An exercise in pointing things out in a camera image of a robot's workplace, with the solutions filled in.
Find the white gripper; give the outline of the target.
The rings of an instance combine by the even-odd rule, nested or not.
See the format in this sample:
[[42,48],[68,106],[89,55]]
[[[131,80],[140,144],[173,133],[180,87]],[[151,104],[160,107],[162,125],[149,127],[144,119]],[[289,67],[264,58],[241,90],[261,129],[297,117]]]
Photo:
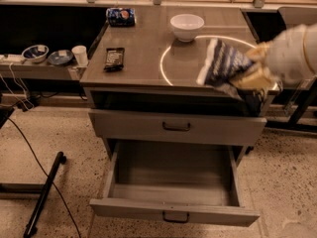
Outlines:
[[261,42],[246,52],[246,56],[255,62],[264,62],[251,66],[248,71],[230,79],[230,83],[241,90],[250,90],[267,97],[270,91],[280,93],[282,82],[294,85],[312,78],[312,68],[308,63],[304,42],[310,27],[299,25],[287,29],[271,42]]

